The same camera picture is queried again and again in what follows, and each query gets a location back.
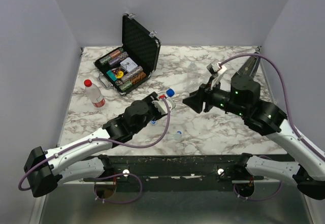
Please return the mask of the blue label pepsi bottle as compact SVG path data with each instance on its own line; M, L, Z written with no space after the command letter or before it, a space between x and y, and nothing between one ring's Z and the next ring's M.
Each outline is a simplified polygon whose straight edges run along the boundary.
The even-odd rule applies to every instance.
M166 90L166 92L163 94L163 101L166 101L168 104L174 105L175 102L173 101L173 96L175 95L175 92L173 89L169 88Z

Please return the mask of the blue bottle cap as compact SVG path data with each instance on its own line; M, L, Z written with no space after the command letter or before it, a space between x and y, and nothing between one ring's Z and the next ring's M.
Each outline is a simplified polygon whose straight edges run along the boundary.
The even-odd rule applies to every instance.
M173 89L169 88L167 91L166 91L166 95L168 97L173 97L175 95L175 92Z

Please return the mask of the red label plastic bottle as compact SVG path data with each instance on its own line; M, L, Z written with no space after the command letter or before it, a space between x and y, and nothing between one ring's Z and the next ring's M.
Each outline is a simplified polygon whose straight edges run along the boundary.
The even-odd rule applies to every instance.
M104 106L106 102L105 98L95 84L92 83L92 86L90 87L85 86L85 93L95 107L100 108Z

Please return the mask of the red bottle cap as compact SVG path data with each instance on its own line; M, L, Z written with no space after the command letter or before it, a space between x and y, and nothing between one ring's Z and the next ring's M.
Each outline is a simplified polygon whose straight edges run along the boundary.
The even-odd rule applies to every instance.
M85 85L86 87L90 87L90 86L92 86L92 81L89 80L89 79L86 79L86 80L84 81L84 85Z

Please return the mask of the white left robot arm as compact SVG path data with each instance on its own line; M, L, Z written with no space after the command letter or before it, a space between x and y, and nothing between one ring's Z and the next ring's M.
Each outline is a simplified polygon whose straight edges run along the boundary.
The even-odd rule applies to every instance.
M99 158L86 163L83 160L119 145L136 149L156 145L163 137L144 146L128 142L152 120L166 116L169 123L175 106L171 98L153 92L142 100L133 101L122 114L80 140L48 150L40 146L32 149L23 167L25 174L18 183L18 189L29 190L33 197L38 198L67 181L97 177L102 181L109 180L113 173L110 165L94 165L101 162Z

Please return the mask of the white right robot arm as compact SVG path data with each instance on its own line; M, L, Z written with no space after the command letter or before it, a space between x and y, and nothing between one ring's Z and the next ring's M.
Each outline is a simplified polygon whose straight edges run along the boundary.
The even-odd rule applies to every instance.
M260 84L251 77L235 75L230 91L220 89L219 85L212 88L201 84L182 102L196 113L216 107L240 116L249 129L275 142L294 159L278 162L243 153L234 165L235 177L263 176L290 182L304 195L323 200L324 152L304 138L278 106L260 99L260 90Z

